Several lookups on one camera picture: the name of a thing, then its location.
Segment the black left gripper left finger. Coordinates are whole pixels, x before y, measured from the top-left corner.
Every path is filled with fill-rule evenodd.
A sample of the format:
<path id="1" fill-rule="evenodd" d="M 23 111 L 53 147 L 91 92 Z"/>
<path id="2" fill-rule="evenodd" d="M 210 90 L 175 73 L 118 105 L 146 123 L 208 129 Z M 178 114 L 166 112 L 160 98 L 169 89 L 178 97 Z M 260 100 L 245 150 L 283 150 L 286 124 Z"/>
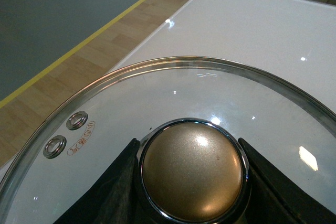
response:
<path id="1" fill-rule="evenodd" d="M 133 170 L 140 141 L 132 139 L 94 185 L 55 223 L 134 223 Z"/>

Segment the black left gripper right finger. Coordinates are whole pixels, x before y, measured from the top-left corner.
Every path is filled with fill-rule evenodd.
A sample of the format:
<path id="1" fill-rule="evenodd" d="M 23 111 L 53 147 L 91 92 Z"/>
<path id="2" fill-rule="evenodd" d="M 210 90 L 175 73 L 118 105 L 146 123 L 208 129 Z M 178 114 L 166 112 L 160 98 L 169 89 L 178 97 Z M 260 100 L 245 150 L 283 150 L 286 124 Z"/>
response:
<path id="1" fill-rule="evenodd" d="M 335 223 L 335 214 L 305 193 L 243 138 L 249 161 L 248 223 Z"/>

